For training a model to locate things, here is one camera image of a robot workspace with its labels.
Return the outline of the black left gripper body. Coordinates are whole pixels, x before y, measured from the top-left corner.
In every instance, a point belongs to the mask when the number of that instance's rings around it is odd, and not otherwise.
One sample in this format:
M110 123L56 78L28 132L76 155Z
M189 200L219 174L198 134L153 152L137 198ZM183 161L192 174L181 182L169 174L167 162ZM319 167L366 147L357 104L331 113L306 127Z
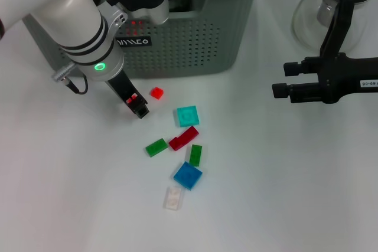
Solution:
M118 73L106 83L124 103L134 93L139 94L126 73Z

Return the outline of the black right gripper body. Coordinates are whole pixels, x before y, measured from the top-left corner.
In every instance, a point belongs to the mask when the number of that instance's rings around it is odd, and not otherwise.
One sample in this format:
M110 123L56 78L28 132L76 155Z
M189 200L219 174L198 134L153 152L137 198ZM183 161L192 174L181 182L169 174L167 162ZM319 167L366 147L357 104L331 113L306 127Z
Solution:
M321 101L338 102L342 97L356 93L377 92L377 58L350 58L339 53L326 60L318 73Z

